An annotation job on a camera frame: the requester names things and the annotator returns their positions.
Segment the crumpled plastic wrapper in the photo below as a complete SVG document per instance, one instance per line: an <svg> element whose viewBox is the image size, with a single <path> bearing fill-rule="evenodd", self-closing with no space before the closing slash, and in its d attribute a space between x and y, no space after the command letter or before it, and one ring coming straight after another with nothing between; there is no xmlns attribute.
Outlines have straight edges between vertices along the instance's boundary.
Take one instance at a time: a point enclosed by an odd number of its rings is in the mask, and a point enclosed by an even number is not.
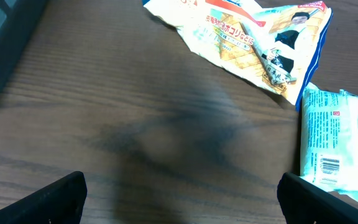
<svg viewBox="0 0 358 224"><path fill-rule="evenodd" d="M300 161L301 178L358 201L358 96L307 86Z"/></svg>
<svg viewBox="0 0 358 224"><path fill-rule="evenodd" d="M325 3L262 9L253 0L144 0L190 50L299 107L332 11Z"/></svg>

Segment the wood grain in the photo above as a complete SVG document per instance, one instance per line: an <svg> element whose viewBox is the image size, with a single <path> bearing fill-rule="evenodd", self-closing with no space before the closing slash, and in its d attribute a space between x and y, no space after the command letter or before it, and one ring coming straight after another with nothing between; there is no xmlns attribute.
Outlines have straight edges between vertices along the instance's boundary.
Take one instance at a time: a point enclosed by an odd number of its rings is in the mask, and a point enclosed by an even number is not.
<svg viewBox="0 0 358 224"><path fill-rule="evenodd" d="M358 2L326 4L312 81L358 95ZM0 209L80 170L82 223L284 223L276 186L300 155L280 99L191 53L140 1L51 0L0 99Z"/></svg>

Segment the light blue package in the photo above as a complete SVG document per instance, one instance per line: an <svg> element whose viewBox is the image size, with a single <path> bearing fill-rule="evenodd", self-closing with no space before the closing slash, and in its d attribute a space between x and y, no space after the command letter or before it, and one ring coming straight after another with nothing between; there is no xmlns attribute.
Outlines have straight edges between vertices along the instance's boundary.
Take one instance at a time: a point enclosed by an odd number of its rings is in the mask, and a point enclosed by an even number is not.
<svg viewBox="0 0 358 224"><path fill-rule="evenodd" d="M358 201L358 96L344 90L303 93L301 178Z"/></svg>

